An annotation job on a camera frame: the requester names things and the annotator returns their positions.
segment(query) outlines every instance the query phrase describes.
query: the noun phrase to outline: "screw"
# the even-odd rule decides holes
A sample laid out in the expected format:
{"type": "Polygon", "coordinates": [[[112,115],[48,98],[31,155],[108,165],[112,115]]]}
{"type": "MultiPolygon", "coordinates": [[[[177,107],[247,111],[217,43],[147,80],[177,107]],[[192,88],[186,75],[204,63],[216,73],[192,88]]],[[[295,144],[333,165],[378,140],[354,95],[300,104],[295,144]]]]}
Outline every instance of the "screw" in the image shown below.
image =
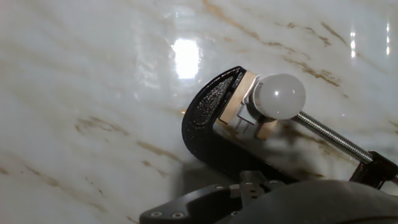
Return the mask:
{"type": "Polygon", "coordinates": [[[368,151],[365,151],[361,147],[355,145],[350,140],[339,135],[337,132],[328,128],[327,126],[317,121],[310,115],[304,113],[303,111],[293,117],[292,120],[306,127],[313,133],[323,138],[328,143],[336,146],[338,149],[342,150],[353,158],[365,164],[369,164],[373,161],[373,156],[368,151]]]}
{"type": "Polygon", "coordinates": [[[182,218],[182,217],[184,217],[184,213],[182,213],[182,212],[174,213],[172,215],[172,217],[173,218],[182,218]]]}
{"type": "Polygon", "coordinates": [[[163,213],[162,212],[152,212],[150,215],[152,217],[159,217],[159,216],[163,215],[163,213]]]}

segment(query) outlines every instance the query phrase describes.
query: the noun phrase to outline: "white ball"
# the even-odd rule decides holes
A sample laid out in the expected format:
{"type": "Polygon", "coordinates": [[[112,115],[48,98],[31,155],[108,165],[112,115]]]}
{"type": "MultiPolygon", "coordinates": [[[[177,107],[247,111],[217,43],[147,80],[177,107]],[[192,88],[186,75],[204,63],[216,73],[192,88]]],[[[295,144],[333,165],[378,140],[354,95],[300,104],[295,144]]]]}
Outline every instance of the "white ball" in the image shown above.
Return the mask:
{"type": "Polygon", "coordinates": [[[305,88],[296,77],[288,74],[261,78],[253,91],[256,109],[274,119],[290,119],[299,114],[305,103],[305,88]]]}

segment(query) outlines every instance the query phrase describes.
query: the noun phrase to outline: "marble surface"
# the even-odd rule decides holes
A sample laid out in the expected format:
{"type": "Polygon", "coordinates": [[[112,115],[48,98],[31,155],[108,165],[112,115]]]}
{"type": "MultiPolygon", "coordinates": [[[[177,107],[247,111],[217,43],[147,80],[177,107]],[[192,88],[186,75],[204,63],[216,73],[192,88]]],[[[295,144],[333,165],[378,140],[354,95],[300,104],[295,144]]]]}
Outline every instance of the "marble surface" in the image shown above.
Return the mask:
{"type": "MultiPolygon", "coordinates": [[[[387,0],[1,0],[0,222],[138,223],[228,183],[180,130],[197,91],[236,65],[295,75],[305,112],[398,162],[397,30],[387,0]]],[[[357,164],[290,123],[266,144],[255,153],[302,179],[357,164]]]]}

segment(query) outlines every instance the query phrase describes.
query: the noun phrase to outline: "brown vein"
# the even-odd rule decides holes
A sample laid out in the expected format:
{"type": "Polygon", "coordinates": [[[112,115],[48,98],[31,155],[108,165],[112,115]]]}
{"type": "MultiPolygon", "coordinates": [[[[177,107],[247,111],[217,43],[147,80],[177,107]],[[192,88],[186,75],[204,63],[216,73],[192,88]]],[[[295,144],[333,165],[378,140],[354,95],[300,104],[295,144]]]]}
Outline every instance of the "brown vein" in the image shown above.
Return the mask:
{"type": "Polygon", "coordinates": [[[82,193],[77,192],[76,190],[73,190],[73,189],[68,188],[68,187],[64,187],[64,186],[60,185],[60,182],[58,180],[56,180],[54,178],[51,178],[49,176],[46,176],[46,175],[40,173],[39,171],[37,171],[37,170],[27,166],[27,165],[25,165],[25,167],[26,167],[27,170],[31,171],[34,175],[39,177],[42,181],[44,181],[49,186],[59,187],[65,193],[67,193],[68,195],[70,195],[73,198],[77,199],[78,201],[86,203],[86,204],[88,204],[88,205],[90,205],[92,207],[95,207],[96,209],[98,209],[102,213],[107,212],[107,209],[104,208],[102,205],[92,201],[92,198],[89,195],[82,194],[82,193]]]}
{"type": "Polygon", "coordinates": [[[337,84],[337,82],[332,81],[331,77],[329,77],[329,75],[331,75],[330,72],[326,71],[326,70],[322,70],[321,72],[317,72],[315,71],[313,68],[309,67],[305,62],[296,62],[295,60],[289,59],[287,57],[284,57],[284,60],[286,62],[290,62],[294,65],[298,65],[302,68],[302,71],[305,73],[308,73],[312,76],[314,76],[315,78],[321,78],[324,81],[326,81],[329,84],[332,84],[336,87],[340,86],[339,84],[337,84]]]}
{"type": "Polygon", "coordinates": [[[378,70],[379,72],[388,75],[388,72],[386,70],[384,70],[383,68],[381,68],[380,66],[378,66],[376,63],[372,62],[371,60],[369,60],[368,58],[366,58],[365,56],[363,56],[360,53],[356,53],[356,56],[359,58],[362,58],[366,63],[370,64],[370,66],[374,67],[376,70],[378,70]]]}
{"type": "Polygon", "coordinates": [[[316,174],[316,173],[313,173],[313,172],[311,172],[311,171],[309,171],[309,170],[307,170],[307,169],[298,169],[297,172],[298,172],[300,175],[312,176],[312,177],[316,177],[316,178],[323,178],[323,177],[325,177],[325,176],[322,175],[322,174],[316,174]]]}
{"type": "Polygon", "coordinates": [[[286,27],[289,28],[289,29],[293,29],[295,27],[298,27],[298,28],[303,29],[303,30],[308,30],[308,31],[310,31],[310,34],[312,34],[315,37],[318,37],[319,39],[321,39],[322,42],[323,42],[323,45],[325,47],[331,45],[331,43],[329,42],[329,39],[327,39],[326,37],[322,37],[321,35],[317,34],[311,27],[302,27],[302,26],[299,26],[297,24],[294,24],[293,22],[287,24],[286,27]]]}
{"type": "Polygon", "coordinates": [[[209,0],[202,0],[203,5],[206,7],[206,9],[211,12],[212,14],[214,14],[217,18],[219,18],[222,21],[225,21],[226,23],[236,27],[237,29],[239,29],[240,31],[244,32],[245,34],[247,34],[248,36],[258,40],[260,43],[264,44],[264,45],[268,45],[268,46],[278,46],[278,47],[282,47],[285,50],[288,50],[289,52],[295,52],[295,50],[293,50],[290,47],[286,47],[280,43],[273,43],[273,42],[264,42],[260,39],[259,35],[256,32],[250,31],[249,29],[247,29],[246,27],[244,27],[243,25],[237,23],[236,21],[234,21],[232,18],[226,16],[223,13],[223,9],[219,6],[216,6],[212,3],[209,2],[209,0]]]}
{"type": "Polygon", "coordinates": [[[392,124],[392,125],[394,125],[396,128],[398,128],[398,124],[397,123],[394,123],[394,122],[392,122],[392,121],[390,121],[390,123],[392,124]]]}
{"type": "Polygon", "coordinates": [[[90,116],[89,119],[78,118],[77,121],[78,121],[78,124],[75,125],[75,128],[76,128],[76,130],[79,133],[82,133],[82,134],[84,134],[82,132],[83,128],[85,128],[85,129],[88,129],[88,128],[100,128],[100,129],[102,129],[104,131],[111,131],[111,132],[112,131],[116,131],[116,132],[119,132],[119,133],[121,133],[121,134],[123,134],[125,136],[129,135],[128,131],[126,131],[125,129],[121,128],[117,124],[111,124],[109,122],[106,122],[106,121],[104,121],[102,119],[99,119],[99,118],[95,118],[93,116],[90,116]]]}
{"type": "Polygon", "coordinates": [[[154,166],[153,166],[150,162],[148,162],[148,161],[141,161],[141,162],[142,162],[142,163],[144,164],[144,166],[146,166],[146,167],[154,168],[163,178],[166,177],[167,175],[169,175],[168,173],[166,173],[166,172],[164,172],[164,171],[162,171],[162,170],[160,170],[160,169],[154,167],[154,166]]]}
{"type": "Polygon", "coordinates": [[[133,222],[133,223],[135,223],[135,224],[139,224],[139,222],[137,222],[137,221],[135,221],[135,220],[133,220],[132,218],[130,218],[130,217],[126,217],[130,222],[133,222]]]}
{"type": "Polygon", "coordinates": [[[19,61],[28,61],[37,65],[52,68],[54,70],[63,71],[69,74],[79,73],[79,69],[69,66],[66,63],[58,62],[54,58],[46,57],[35,50],[25,47],[21,44],[17,44],[9,40],[0,40],[1,50],[8,55],[9,58],[18,58],[19,61]]]}
{"type": "Polygon", "coordinates": [[[332,35],[334,35],[335,37],[339,38],[341,41],[343,41],[343,43],[348,46],[347,42],[336,33],[336,31],[334,31],[332,28],[330,28],[330,26],[324,22],[321,22],[321,25],[327,30],[329,31],[332,35]]]}
{"type": "Polygon", "coordinates": [[[157,154],[158,156],[166,156],[174,161],[184,163],[180,158],[178,158],[176,155],[172,154],[171,152],[167,152],[166,150],[163,150],[161,148],[158,148],[154,145],[149,144],[148,142],[143,142],[138,140],[137,145],[140,146],[143,149],[146,149],[154,154],[157,154]]]}
{"type": "Polygon", "coordinates": [[[8,171],[3,167],[0,167],[0,174],[10,175],[10,173],[8,173],[8,171]]]}
{"type": "Polygon", "coordinates": [[[143,102],[143,103],[141,103],[141,105],[146,106],[146,107],[156,110],[156,111],[163,111],[165,113],[172,114],[177,117],[184,116],[184,114],[187,110],[186,108],[178,109],[173,105],[155,105],[155,104],[148,103],[148,102],[143,102]]]}
{"type": "Polygon", "coordinates": [[[337,159],[342,159],[342,160],[350,162],[350,163],[354,162],[354,161],[350,160],[346,154],[343,154],[341,151],[338,151],[335,148],[329,146],[325,140],[317,139],[313,136],[309,136],[307,134],[301,133],[300,131],[297,131],[296,129],[294,129],[291,125],[283,124],[283,123],[280,123],[280,124],[282,125],[281,127],[282,127],[283,132],[285,134],[289,135],[289,137],[292,138],[292,140],[296,139],[296,138],[300,138],[300,139],[304,139],[306,141],[315,142],[319,145],[319,148],[322,149],[326,155],[333,155],[337,159]]]}

